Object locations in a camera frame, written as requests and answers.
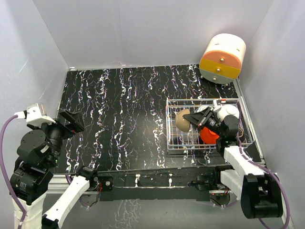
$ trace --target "wire basket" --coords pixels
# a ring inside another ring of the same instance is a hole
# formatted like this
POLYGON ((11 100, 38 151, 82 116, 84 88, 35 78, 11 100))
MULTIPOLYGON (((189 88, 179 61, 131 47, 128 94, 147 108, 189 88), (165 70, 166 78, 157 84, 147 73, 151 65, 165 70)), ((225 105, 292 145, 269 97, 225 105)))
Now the wire basket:
MULTIPOLYGON (((176 114, 183 109, 195 111, 202 105, 213 106, 214 99, 167 99, 166 100, 166 132, 167 132, 167 149, 168 150, 185 150, 185 149, 215 149, 215 144, 205 144, 200 138, 200 130, 190 125, 189 132, 179 130, 175 123, 176 114)), ((235 105, 241 112, 239 128, 244 131, 245 140, 242 142, 243 147, 248 147, 254 141, 254 134, 249 117, 245 112, 243 99, 221 99, 225 104, 235 105)))

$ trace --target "orange bowl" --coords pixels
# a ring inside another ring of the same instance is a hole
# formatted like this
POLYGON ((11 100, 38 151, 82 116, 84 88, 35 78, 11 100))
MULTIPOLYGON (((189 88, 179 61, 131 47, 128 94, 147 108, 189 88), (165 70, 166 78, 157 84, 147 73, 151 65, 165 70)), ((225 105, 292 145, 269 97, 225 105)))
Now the orange bowl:
POLYGON ((216 144, 216 140, 217 140, 217 138, 219 138, 219 136, 217 134, 215 134, 213 131, 211 131, 208 128, 204 127, 200 131, 200 138, 206 144, 216 144))

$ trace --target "black marble tabletop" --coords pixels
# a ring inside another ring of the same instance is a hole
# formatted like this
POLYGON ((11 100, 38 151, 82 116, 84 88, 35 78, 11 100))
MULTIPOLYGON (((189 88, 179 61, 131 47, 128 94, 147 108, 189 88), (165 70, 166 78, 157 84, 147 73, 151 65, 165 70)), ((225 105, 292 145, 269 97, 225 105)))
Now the black marble tabletop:
POLYGON ((86 130, 64 142, 55 173, 224 164, 213 150, 168 152, 166 98, 237 98, 233 83, 200 79, 197 65, 68 72, 61 109, 82 111, 86 130))

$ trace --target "yellow drawer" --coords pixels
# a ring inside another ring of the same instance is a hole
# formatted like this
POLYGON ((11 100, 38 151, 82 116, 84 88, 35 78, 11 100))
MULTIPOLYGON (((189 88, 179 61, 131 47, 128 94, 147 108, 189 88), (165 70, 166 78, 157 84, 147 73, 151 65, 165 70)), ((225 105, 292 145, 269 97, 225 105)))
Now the yellow drawer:
POLYGON ((241 69, 209 61, 207 59, 201 59, 199 69, 222 75, 231 79, 236 79, 241 71, 241 69))

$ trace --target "dish rack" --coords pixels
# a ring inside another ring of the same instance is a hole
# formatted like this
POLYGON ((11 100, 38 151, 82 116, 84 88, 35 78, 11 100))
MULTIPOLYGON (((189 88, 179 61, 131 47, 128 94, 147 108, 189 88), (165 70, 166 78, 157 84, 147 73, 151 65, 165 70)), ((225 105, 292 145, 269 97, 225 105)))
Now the dish rack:
MULTIPOLYGON (((195 111, 202 105, 213 106, 214 99, 167 99, 166 100, 166 132, 168 150, 185 149, 215 149, 215 144, 205 144, 200 138, 200 130, 190 125, 189 132, 183 132, 176 127, 175 116, 183 109, 195 111)), ((241 111, 239 128, 244 131, 245 140, 243 147, 248 147, 255 141, 253 127, 250 124, 247 113, 245 112, 242 98, 221 99, 222 103, 235 105, 241 111)))

